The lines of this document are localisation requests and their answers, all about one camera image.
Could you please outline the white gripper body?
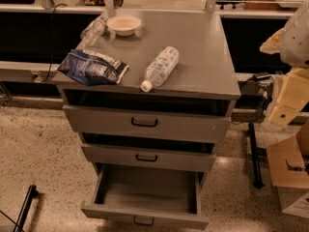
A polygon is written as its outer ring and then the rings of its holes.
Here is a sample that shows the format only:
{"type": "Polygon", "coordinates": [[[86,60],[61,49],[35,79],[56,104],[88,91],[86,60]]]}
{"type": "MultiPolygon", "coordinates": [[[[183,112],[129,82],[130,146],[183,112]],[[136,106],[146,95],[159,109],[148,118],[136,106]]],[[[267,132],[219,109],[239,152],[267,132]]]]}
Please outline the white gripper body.
{"type": "Polygon", "coordinates": [[[283,77],[283,84],[277,103],[296,111],[301,111],[308,102],[309,70],[303,68],[291,68],[291,70],[283,77]]]}

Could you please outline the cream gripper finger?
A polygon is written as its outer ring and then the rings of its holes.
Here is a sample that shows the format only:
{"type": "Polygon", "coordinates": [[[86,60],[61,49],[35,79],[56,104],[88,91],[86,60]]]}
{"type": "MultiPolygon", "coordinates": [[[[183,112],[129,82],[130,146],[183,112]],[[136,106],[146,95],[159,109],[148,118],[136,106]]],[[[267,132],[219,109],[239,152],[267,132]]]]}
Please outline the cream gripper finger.
{"type": "Polygon", "coordinates": [[[298,111],[285,105],[275,105],[268,116],[268,121],[279,127],[287,126],[297,116],[298,111]]]}

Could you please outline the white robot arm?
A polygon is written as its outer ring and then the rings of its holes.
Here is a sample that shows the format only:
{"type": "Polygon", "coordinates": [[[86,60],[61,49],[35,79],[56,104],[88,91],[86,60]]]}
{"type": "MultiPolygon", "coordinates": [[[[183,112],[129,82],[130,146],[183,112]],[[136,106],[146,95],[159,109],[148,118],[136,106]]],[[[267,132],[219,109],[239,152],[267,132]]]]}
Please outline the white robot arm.
{"type": "Polygon", "coordinates": [[[275,105],[267,120],[286,126],[309,102],[309,2],[305,1],[279,29],[260,46],[266,54],[280,54],[280,60],[291,66],[284,75],[275,105]]]}

